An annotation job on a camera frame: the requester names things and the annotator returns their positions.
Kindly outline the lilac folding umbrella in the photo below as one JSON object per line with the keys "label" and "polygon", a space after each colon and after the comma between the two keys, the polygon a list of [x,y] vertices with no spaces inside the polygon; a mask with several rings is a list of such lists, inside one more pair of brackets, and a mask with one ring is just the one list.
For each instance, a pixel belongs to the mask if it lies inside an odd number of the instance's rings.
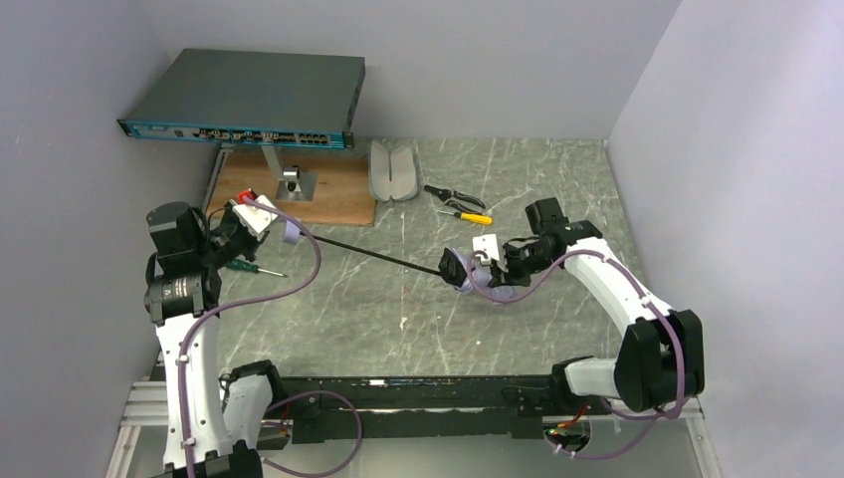
{"label": "lilac folding umbrella", "polygon": [[437,276],[461,294],[477,294],[497,304],[508,304],[516,301],[516,293],[512,286],[495,285],[495,280],[491,272],[488,272],[481,266],[475,265],[473,258],[466,256],[452,247],[446,247],[443,250],[437,268],[432,269],[357,246],[341,243],[333,239],[316,235],[313,235],[313,239],[417,272]]}

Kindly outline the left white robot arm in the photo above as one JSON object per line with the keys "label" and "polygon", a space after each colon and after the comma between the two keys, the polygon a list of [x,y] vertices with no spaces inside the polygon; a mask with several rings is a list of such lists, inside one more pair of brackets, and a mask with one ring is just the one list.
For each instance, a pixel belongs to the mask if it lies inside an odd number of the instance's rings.
{"label": "left white robot arm", "polygon": [[166,477],[260,477],[256,449],[264,409],[278,395],[268,360],[239,368],[226,405],[218,380],[220,269],[253,260],[277,220],[265,196],[229,201],[216,227],[186,202],[160,205],[146,215],[156,248],[146,271],[144,306],[155,327],[165,369]]}

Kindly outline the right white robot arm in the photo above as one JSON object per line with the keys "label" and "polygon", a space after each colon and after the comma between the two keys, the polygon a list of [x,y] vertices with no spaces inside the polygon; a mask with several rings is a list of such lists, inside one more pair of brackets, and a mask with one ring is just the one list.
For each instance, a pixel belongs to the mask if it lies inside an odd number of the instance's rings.
{"label": "right white robot arm", "polygon": [[566,397],[600,396],[643,412],[705,388],[703,325],[651,293],[615,256],[588,220],[571,221],[554,198],[526,208],[531,234],[503,246],[494,284],[532,287],[535,275],[560,269],[577,279],[608,314],[622,342],[616,358],[572,358],[552,377]]}

